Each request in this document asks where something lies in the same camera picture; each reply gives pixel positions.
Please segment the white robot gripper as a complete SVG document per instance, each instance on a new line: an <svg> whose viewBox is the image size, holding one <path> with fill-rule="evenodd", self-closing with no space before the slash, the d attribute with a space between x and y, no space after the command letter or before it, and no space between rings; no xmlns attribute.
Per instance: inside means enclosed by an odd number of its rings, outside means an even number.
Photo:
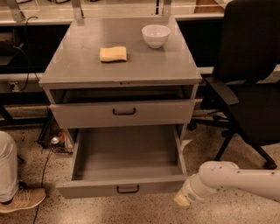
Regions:
<svg viewBox="0 0 280 224"><path fill-rule="evenodd" d="M182 207L189 207L192 203L211 195L212 188L205 185L198 174L193 174L185 181L173 200Z"/></svg>

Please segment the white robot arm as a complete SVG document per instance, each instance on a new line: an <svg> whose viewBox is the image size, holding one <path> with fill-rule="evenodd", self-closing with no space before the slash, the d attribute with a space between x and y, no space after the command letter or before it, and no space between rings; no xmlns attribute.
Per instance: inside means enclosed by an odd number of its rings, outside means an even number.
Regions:
<svg viewBox="0 0 280 224"><path fill-rule="evenodd" d="M227 189L238 189L280 202L280 171L241 169L233 162L208 161L186 179L173 200L180 206L189 207L193 202Z"/></svg>

